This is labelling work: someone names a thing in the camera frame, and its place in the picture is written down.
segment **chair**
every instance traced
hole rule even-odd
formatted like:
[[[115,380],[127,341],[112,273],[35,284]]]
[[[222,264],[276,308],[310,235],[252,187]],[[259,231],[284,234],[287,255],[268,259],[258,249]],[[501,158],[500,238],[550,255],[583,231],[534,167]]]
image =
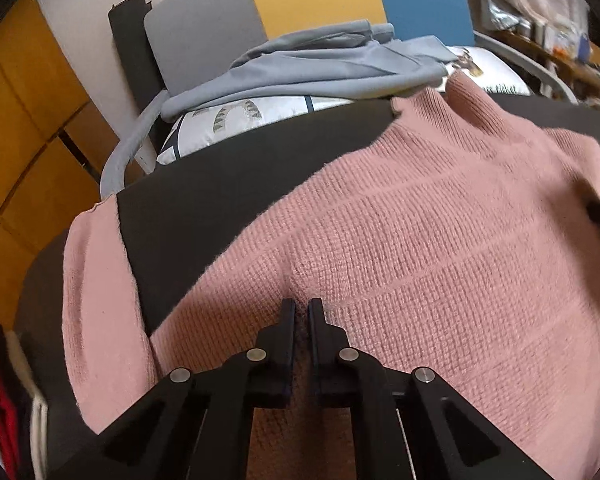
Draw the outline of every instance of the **chair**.
[[[109,13],[122,67],[143,110],[107,161],[103,198],[124,187],[124,169],[149,136],[159,152],[168,125],[162,103],[224,73],[243,52],[281,34],[366,18],[391,22],[397,39],[432,34],[443,43],[480,46],[520,66],[576,104],[555,75],[508,46],[472,30],[466,0],[125,0]]]

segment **gray fabric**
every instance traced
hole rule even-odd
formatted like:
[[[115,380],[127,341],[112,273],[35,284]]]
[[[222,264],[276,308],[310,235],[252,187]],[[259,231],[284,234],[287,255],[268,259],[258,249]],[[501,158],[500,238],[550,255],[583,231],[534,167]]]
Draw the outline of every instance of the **gray fabric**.
[[[256,48],[248,50],[236,59],[231,68],[245,64],[264,54],[282,50],[309,50],[317,48],[353,48],[362,46],[370,40],[386,43],[394,38],[394,26],[391,23],[369,25],[367,20],[337,23],[324,27],[299,30],[283,34],[274,40],[267,41]]]
[[[169,94],[166,90],[162,90],[154,97],[136,119],[129,136],[120,140],[111,155],[109,155],[100,177],[101,199],[104,200],[107,196],[125,189],[125,169],[136,156],[142,142],[149,135],[149,130],[151,130],[155,120],[160,115],[160,108],[167,97],[169,97]]]
[[[371,25],[365,23],[368,37],[362,46],[284,50],[256,57],[168,99],[162,106],[162,118],[173,122],[189,110],[253,97],[314,95],[365,99],[427,84],[439,85],[447,76],[445,63],[457,59],[435,36],[379,43],[371,39]],[[351,22],[348,29],[342,28],[342,34],[354,30],[363,37],[360,25],[359,21]],[[314,34],[321,35],[321,29],[314,29]],[[302,42],[307,41],[310,40],[303,35]]]
[[[163,0],[144,28],[171,95],[218,77],[267,41],[253,0]]]

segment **black ironing board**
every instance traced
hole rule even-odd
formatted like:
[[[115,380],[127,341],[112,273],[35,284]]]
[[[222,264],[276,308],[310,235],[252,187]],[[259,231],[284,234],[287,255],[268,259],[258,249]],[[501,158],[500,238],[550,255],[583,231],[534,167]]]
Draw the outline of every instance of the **black ironing board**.
[[[509,112],[600,142],[600,113],[539,97],[496,95]],[[270,124],[158,168],[118,196],[122,237],[151,333],[204,269],[259,213],[338,156],[368,146],[393,119],[369,100]],[[56,238],[32,264],[15,329],[49,403],[53,470],[93,435],[68,383],[61,336],[62,251]]]

